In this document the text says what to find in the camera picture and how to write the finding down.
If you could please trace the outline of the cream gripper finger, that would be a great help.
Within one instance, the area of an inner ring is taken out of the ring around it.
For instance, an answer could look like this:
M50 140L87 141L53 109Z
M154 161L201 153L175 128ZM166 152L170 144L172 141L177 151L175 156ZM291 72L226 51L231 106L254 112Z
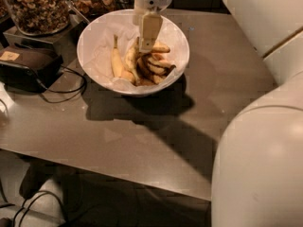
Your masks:
M149 53L158 37L163 24L160 14L155 12L146 12L140 17L139 22L139 51Z
M140 16L143 14L143 10L141 8L134 8L134 16L133 16L133 24L138 26L140 23Z

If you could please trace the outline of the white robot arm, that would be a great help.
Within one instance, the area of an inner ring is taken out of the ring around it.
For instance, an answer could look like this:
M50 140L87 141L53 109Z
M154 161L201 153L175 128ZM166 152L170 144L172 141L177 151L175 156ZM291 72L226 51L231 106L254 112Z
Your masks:
M303 0L223 0L277 87L217 147L208 227L303 227Z

